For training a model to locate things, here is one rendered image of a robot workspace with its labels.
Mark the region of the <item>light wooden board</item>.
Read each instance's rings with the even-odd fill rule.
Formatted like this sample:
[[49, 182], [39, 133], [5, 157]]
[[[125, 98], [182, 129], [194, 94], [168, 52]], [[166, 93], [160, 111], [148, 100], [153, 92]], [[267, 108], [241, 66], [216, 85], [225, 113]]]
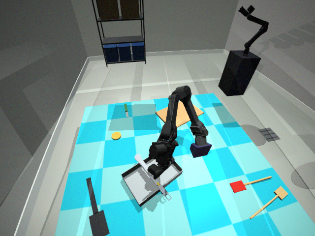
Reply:
[[[197, 116], [202, 115], [204, 112], [201, 111], [199, 108], [194, 106], [194, 109], [196, 111]], [[156, 115], [165, 123], [166, 122], [166, 116], [167, 116], [167, 110], [168, 107], [161, 109], [156, 112]], [[183, 105], [183, 103], [180, 101], [178, 104], [178, 110], [177, 110], [177, 117], [176, 117], [176, 126], [177, 128], [182, 126], [183, 124], [190, 121], [190, 118], [186, 112], [186, 109]]]

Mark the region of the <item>yellow round disc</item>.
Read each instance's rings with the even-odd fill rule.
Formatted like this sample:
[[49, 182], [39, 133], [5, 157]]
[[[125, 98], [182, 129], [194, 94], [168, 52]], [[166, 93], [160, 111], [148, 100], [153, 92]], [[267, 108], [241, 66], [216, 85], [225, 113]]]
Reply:
[[121, 138], [121, 136], [122, 135], [120, 132], [114, 132], [111, 137], [113, 140], [119, 140]]

